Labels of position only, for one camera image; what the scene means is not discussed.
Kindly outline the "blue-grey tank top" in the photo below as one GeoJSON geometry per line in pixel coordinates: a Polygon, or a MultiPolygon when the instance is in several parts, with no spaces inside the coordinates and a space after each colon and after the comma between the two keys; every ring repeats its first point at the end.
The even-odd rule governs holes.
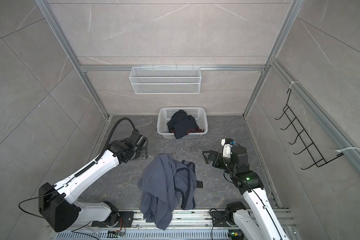
{"type": "Polygon", "coordinates": [[[193,162],[159,155],[144,169],[138,187],[142,191],[140,211],[144,219],[165,230],[175,208],[196,208],[195,191],[203,188],[203,182],[197,180],[193,162]]]}

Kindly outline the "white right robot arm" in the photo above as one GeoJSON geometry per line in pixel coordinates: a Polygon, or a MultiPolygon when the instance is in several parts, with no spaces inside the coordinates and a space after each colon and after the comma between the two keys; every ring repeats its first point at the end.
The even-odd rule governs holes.
{"type": "Polygon", "coordinates": [[[232,142],[223,144],[221,153],[202,152],[205,162],[229,174],[234,186],[249,205],[235,202],[225,209],[226,222],[237,226],[248,240],[287,240],[288,236],[280,224],[267,197],[264,184],[257,173],[250,169],[247,149],[232,142]]]}

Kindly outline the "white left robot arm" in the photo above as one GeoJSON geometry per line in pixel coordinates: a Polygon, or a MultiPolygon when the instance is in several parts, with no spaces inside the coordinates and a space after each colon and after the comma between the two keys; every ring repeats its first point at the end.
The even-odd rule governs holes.
{"type": "Polygon", "coordinates": [[[104,153],[69,177],[54,185],[42,185],[39,188],[39,213],[57,233],[80,223],[99,222],[107,227],[115,226],[120,215],[112,203],[82,203],[78,198],[108,171],[121,163],[138,159],[146,145],[147,138],[134,131],[129,138],[107,144],[104,153]]]}

